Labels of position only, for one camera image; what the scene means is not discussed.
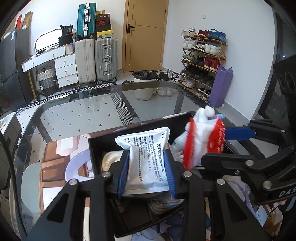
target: blue gripper pad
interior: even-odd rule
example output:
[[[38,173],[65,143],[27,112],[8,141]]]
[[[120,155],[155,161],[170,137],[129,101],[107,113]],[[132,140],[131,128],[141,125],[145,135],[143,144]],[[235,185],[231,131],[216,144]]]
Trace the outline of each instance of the blue gripper pad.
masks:
[[[176,191],[175,178],[174,178],[173,171],[170,166],[169,157],[168,157],[166,151],[163,152],[163,158],[164,158],[164,163],[165,163],[165,174],[167,176],[167,181],[168,181],[170,193],[172,194],[173,198],[176,198],[177,191]]]
[[[120,176],[118,178],[118,188],[117,188],[118,198],[120,198],[121,195],[124,193],[124,189],[126,187],[126,180],[128,178],[128,167],[129,167],[129,153],[130,151],[128,151],[126,155]]]
[[[247,126],[225,128],[225,140],[247,141],[254,136],[255,131]]]

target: white medicine packet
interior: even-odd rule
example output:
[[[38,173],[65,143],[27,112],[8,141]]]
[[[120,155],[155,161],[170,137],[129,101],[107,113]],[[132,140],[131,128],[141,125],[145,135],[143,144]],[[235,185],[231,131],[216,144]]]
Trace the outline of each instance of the white medicine packet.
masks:
[[[130,150],[124,195],[169,190],[163,157],[169,136],[170,129],[161,127],[115,138],[119,146]]]

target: silver suitcase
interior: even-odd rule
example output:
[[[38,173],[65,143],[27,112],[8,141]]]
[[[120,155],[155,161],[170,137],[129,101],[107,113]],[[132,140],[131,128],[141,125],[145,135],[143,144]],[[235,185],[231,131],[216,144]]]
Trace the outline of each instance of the silver suitcase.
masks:
[[[96,80],[93,39],[75,42],[75,61],[79,84],[87,84]]]
[[[95,41],[96,76],[98,81],[116,81],[117,39],[103,38]]]

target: green sneaker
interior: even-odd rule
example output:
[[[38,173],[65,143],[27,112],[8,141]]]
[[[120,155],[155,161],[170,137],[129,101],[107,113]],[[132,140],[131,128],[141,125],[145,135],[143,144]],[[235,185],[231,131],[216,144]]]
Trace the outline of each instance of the green sneaker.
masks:
[[[188,55],[187,53],[184,53],[181,59],[185,61],[187,58],[187,55]]]
[[[194,57],[193,54],[187,54],[186,61],[192,62],[194,60],[196,60],[196,58]]]

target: teal suitcase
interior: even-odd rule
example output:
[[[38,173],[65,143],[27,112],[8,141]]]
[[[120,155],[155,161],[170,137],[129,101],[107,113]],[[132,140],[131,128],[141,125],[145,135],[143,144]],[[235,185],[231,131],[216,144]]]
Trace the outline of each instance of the teal suitcase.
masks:
[[[79,5],[77,17],[77,35],[94,37],[96,33],[96,3]]]

